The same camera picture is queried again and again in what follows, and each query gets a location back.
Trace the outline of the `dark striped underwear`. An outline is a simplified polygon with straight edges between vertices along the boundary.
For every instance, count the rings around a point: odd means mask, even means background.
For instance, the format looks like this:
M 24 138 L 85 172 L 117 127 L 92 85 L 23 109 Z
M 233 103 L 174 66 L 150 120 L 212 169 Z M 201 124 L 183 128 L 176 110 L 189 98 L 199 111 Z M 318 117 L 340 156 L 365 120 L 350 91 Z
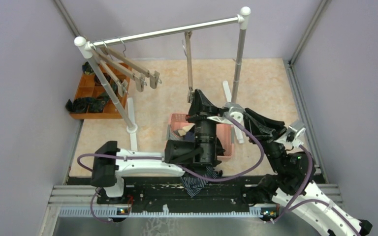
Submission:
M 222 177 L 222 174 L 222 171 L 216 171 L 213 167 L 207 167 L 203 177 L 216 179 Z M 193 176 L 183 176 L 180 177 L 180 180 L 183 184 L 184 189 L 191 198 L 194 198 L 208 183 L 207 180 Z

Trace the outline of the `beige clip hanger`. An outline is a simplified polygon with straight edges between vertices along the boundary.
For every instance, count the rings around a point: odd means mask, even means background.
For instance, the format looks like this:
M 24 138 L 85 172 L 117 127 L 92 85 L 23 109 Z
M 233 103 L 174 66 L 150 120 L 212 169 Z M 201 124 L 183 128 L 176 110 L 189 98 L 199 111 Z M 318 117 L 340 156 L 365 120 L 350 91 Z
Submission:
M 114 70 L 118 70 L 118 65 L 112 61 L 108 56 L 103 53 L 99 53 L 96 50 L 92 50 L 92 54 L 95 58 L 99 61 L 99 64 L 104 68 L 105 72 L 111 77 L 114 83 L 117 85 L 118 95 L 120 97 L 124 97 L 124 95 L 128 95 L 128 81 L 126 77 L 118 76 Z
M 105 51 L 105 49 L 104 50 L 101 50 L 101 51 L 98 51 L 98 50 L 96 50 L 97 52 L 99 52 L 99 53 L 103 53 L 103 54 L 105 54 L 106 56 L 108 56 L 112 61 L 114 61 L 111 57 L 113 57 L 113 56 L 109 56 L 107 53 L 106 53 L 106 51 Z M 133 70 L 132 68 L 131 69 L 128 69 L 128 68 L 126 68 L 125 66 L 123 66 L 120 62 L 118 62 L 118 61 L 114 61 L 117 65 L 118 65 L 118 69 L 119 69 L 119 71 L 121 72 L 121 73 L 123 73 L 124 75 L 126 75 L 127 77 L 129 77 L 130 79 L 132 79 L 132 80 L 134 80 L 133 79 L 133 77 L 132 77 L 132 72 L 133 73 L 135 73 L 135 75 L 138 77 L 139 76 L 139 73 L 138 72 L 136 72 L 135 70 Z M 137 91 L 138 92 L 143 92 L 143 91 L 139 91 L 139 88 L 140 88 L 140 86 L 135 82 L 135 84 L 136 84 L 136 89 L 137 89 Z
M 104 44 L 105 51 L 109 56 L 113 56 L 122 62 L 129 65 L 133 70 L 139 73 L 139 76 L 137 77 L 135 73 L 132 72 L 132 77 L 134 81 L 140 86 L 139 91 L 144 90 L 144 86 L 146 86 L 145 79 L 148 78 L 150 82 L 150 87 L 152 89 L 156 89 L 158 87 L 158 84 L 162 84 L 162 80 L 160 78 L 160 73 L 156 70 L 150 71 L 147 67 L 145 67 L 143 64 L 139 63 L 138 61 L 131 59 L 127 57 L 126 55 L 126 45 L 121 41 L 123 44 L 123 50 L 122 52 L 116 50 L 112 46 L 107 46 Z
M 184 40 L 182 41 L 184 54 L 187 60 L 187 77 L 188 77 L 188 103 L 193 100 L 193 71 L 192 71 L 192 55 L 191 55 L 191 36 L 192 31 L 184 33 Z

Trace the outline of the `navy blue underwear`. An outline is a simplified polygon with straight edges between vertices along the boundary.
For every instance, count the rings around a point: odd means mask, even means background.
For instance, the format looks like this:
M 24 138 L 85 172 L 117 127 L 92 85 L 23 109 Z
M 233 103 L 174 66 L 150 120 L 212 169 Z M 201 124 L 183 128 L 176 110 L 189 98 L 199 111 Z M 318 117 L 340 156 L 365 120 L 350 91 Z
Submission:
M 179 128 L 173 133 L 178 137 L 178 140 L 180 141 L 189 141 L 194 142 L 195 141 L 195 134 L 194 134 L 194 125 L 187 125 L 182 128 Z

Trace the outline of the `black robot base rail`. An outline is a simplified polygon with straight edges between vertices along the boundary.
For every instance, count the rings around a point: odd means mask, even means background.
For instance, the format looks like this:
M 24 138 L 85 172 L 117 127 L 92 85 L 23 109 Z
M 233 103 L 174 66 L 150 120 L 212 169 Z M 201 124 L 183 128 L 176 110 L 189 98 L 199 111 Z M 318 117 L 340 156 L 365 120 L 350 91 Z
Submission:
M 180 177 L 125 177 L 122 196 L 109 197 L 101 187 L 96 191 L 99 205 L 125 205 L 118 214 L 141 217 L 144 214 L 165 213 L 171 216 L 193 217 L 258 217 L 265 221 L 277 218 L 279 204 L 271 202 L 267 188 L 268 176 L 238 177 L 224 182 L 204 182 L 198 178 L 183 180 Z

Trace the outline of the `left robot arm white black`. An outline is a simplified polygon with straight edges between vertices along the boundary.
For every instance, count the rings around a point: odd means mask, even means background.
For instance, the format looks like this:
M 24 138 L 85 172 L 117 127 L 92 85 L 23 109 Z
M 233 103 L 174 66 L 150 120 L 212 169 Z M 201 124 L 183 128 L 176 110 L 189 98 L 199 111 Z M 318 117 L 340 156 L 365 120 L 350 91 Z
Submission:
M 125 177 L 163 174 L 178 177 L 190 196 L 222 174 L 215 168 L 225 149 L 217 136 L 218 125 L 225 120 L 228 107 L 214 105 L 196 89 L 184 121 L 174 130 L 163 152 L 140 152 L 118 148 L 106 142 L 95 154 L 91 168 L 91 186 L 103 189 L 115 203 L 128 197 Z

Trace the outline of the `black underwear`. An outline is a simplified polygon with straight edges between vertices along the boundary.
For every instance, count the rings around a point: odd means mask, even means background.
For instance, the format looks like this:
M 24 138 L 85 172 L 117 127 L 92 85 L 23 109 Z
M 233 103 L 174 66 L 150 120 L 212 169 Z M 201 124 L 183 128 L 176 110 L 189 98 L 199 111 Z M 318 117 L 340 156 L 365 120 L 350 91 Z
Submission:
M 224 156 L 225 149 L 218 137 L 216 137 L 216 156 Z

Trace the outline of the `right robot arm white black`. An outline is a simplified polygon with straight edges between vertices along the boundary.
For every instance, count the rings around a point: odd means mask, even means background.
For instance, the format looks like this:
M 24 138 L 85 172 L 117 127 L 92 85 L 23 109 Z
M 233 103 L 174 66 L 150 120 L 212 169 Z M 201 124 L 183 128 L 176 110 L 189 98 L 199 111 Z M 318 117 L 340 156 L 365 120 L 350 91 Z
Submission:
M 245 129 L 258 141 L 273 175 L 263 177 L 258 198 L 283 207 L 281 216 L 293 213 L 312 226 L 321 236 L 367 236 L 373 225 L 346 213 L 314 180 L 315 160 L 301 137 L 305 124 L 297 120 L 289 126 L 264 117 L 250 108 L 244 113 Z

